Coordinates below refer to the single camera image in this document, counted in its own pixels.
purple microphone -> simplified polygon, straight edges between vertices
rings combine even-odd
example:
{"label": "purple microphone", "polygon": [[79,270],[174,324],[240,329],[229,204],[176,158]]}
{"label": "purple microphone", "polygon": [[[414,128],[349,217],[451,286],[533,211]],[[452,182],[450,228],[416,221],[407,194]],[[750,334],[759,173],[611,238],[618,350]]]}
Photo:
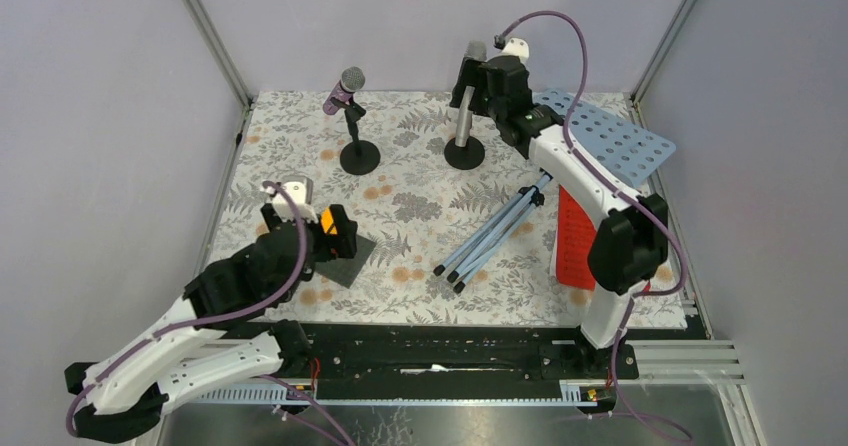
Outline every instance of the purple microphone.
{"label": "purple microphone", "polygon": [[362,89],[363,86],[365,86],[365,75],[362,74],[361,69],[356,66],[345,69],[342,72],[342,79],[336,83],[336,87],[333,88],[330,96],[324,101],[324,114],[332,116],[339,111],[338,106],[333,104],[333,98],[346,103],[353,96],[353,93]]}

tripod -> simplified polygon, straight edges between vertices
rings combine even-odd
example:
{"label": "tripod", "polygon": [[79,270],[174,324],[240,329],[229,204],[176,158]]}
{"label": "tripod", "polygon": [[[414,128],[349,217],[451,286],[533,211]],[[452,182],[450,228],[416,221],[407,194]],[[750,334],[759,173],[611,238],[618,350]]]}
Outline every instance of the tripod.
{"label": "tripod", "polygon": [[353,96],[346,103],[337,98],[332,98],[331,101],[339,109],[344,109],[347,132],[352,139],[352,142],[342,149],[339,158],[342,169],[346,173],[356,176],[374,171],[374,168],[380,164],[380,150],[374,143],[359,140],[359,125],[357,122],[365,116],[365,108],[357,104],[353,100]]}

gray floor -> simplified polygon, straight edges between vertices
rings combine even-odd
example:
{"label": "gray floor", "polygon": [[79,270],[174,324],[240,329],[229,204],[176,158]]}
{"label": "gray floor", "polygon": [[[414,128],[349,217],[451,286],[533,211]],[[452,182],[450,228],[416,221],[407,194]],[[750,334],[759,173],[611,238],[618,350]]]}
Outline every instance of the gray floor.
{"label": "gray floor", "polygon": [[[625,388],[639,412],[666,416],[695,435],[697,444],[732,445],[721,403],[708,386]],[[664,445],[632,419],[557,422],[580,414],[555,407],[337,407],[333,416],[359,446],[543,446],[559,444]],[[304,419],[331,430],[316,412]],[[311,430],[283,423],[264,406],[186,405],[168,420],[164,446],[332,445]]]}

microphone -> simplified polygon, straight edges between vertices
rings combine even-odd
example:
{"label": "microphone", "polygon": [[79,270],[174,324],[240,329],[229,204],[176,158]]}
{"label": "microphone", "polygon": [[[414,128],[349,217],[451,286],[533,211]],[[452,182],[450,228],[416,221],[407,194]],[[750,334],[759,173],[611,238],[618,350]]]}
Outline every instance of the microphone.
{"label": "microphone", "polygon": [[[483,41],[470,41],[465,49],[465,57],[463,57],[463,65],[466,60],[473,59],[479,62],[486,61],[486,43]],[[456,145],[464,148],[468,142],[468,137],[471,135],[471,99],[474,97],[474,86],[466,86],[465,92],[462,94],[462,101],[459,103],[459,113],[456,118]]]}
{"label": "microphone", "polygon": [[339,112],[339,107],[333,104],[333,98],[346,103],[353,96],[353,93],[362,89],[365,86],[365,75],[362,70],[353,66],[342,72],[342,79],[336,83],[336,86],[330,92],[330,96],[324,101],[324,114],[330,116]]}

robotic arm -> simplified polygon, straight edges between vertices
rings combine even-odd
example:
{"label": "robotic arm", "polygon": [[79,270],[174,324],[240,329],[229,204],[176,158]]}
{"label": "robotic arm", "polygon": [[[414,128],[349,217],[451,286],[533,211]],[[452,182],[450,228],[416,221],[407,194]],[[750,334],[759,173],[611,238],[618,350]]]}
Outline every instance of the robotic arm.
{"label": "robotic arm", "polygon": [[[320,217],[312,206],[312,182],[289,178],[286,190],[306,222],[306,261],[292,287],[270,306],[290,301],[300,281],[312,278],[316,262],[352,258],[358,225],[340,205]],[[73,416],[79,437],[121,443],[153,428],[162,416],[197,396],[223,385],[259,375],[298,374],[310,359],[309,342],[300,325],[283,320],[246,344],[215,355],[186,360],[205,343],[232,326],[261,316],[263,309],[197,327],[154,334],[168,325],[243,310],[276,292],[295,269],[298,244],[292,213],[281,195],[269,190],[262,207],[269,233],[231,257],[215,261],[184,288],[168,311],[121,351],[100,363],[74,363],[65,370],[68,391],[85,395]],[[128,358],[122,358],[134,350]],[[109,377],[98,381],[107,368]]]}
{"label": "robotic arm", "polygon": [[580,329],[591,349],[609,348],[631,295],[644,289],[668,257],[668,242],[659,229],[616,193],[638,198],[663,224],[668,224],[668,207],[659,195],[643,198],[621,183],[569,131],[573,150],[588,158],[617,192],[591,174],[567,146],[562,116],[533,103],[524,66],[529,57],[527,42],[512,38],[496,47],[501,54],[487,62],[463,62],[450,105],[460,106],[466,87],[473,87],[469,110],[492,118],[501,139],[548,172],[591,219],[597,235],[588,260],[596,287]]}

